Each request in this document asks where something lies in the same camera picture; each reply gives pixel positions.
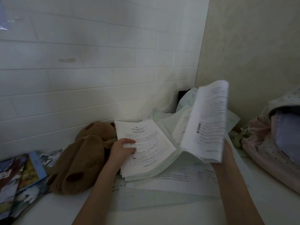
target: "pink fabric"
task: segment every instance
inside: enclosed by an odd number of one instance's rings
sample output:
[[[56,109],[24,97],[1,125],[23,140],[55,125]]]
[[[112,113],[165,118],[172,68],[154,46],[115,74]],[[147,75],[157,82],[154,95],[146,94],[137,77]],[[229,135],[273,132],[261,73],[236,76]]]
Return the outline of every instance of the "pink fabric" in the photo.
[[[300,193],[300,176],[297,172],[289,170],[286,166],[282,166],[272,159],[269,159],[267,156],[257,152],[257,147],[264,142],[267,136],[272,135],[271,125],[263,123],[260,118],[256,118],[249,123],[248,127],[257,129],[251,131],[252,135],[249,138],[242,140],[244,150],[265,171],[289,186],[291,189]]]

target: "colorful book cover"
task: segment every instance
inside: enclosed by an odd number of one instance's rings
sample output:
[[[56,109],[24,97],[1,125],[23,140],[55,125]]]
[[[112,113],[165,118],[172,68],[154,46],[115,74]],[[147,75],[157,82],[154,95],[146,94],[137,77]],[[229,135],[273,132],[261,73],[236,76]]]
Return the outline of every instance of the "colorful book cover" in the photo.
[[[30,186],[45,179],[47,176],[48,175],[44,170],[43,165],[40,163],[36,151],[28,153],[28,157],[25,162],[24,170],[17,189],[17,193],[24,191]]]
[[[54,167],[57,159],[60,157],[63,149],[51,152],[39,153],[40,162],[43,166]]]
[[[0,162],[0,220],[10,214],[26,157],[21,155]]]
[[[10,211],[12,221],[16,220],[25,210],[49,190],[49,185],[47,185],[48,179],[49,177],[16,195]]]

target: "plush head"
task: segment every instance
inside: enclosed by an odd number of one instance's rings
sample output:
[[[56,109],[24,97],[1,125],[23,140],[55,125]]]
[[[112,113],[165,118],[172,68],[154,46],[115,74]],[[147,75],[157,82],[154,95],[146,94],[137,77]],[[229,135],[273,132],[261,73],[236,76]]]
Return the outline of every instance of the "plush head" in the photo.
[[[50,191],[77,194],[94,185],[105,163],[105,150],[116,141],[114,123],[96,121],[84,127],[57,160]]]

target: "zipper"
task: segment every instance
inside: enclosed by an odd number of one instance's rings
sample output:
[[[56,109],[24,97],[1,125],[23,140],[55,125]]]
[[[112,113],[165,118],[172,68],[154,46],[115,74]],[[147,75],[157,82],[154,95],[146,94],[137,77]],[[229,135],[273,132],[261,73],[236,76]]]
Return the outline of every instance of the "zipper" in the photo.
[[[70,169],[70,167],[71,167],[71,165],[72,165],[72,163],[73,163],[73,161],[74,161],[74,159],[75,159],[77,153],[79,152],[79,150],[80,150],[82,144],[84,143],[84,140],[87,139],[87,138],[89,138],[90,136],[91,136],[91,135],[83,136],[83,137],[81,138],[81,141],[80,141],[80,143],[77,145],[77,148],[76,148],[76,150],[75,150],[75,152],[74,152],[74,155],[73,155],[72,159],[71,159],[70,162],[68,163],[68,166],[66,167],[66,170],[64,171],[64,173],[63,173],[63,175],[61,176],[60,180],[57,182],[56,187],[57,187],[57,189],[58,189],[60,192],[62,192],[62,185],[61,185],[61,184],[62,184],[63,180],[65,179],[65,176],[68,174],[69,169]]]

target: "beige wall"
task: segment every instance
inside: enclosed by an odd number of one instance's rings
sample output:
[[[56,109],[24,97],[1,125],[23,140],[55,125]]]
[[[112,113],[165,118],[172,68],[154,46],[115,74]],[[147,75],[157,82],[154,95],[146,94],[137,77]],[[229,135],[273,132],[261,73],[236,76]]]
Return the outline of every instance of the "beige wall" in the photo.
[[[210,0],[195,86],[219,79],[239,126],[300,84],[300,0]]]

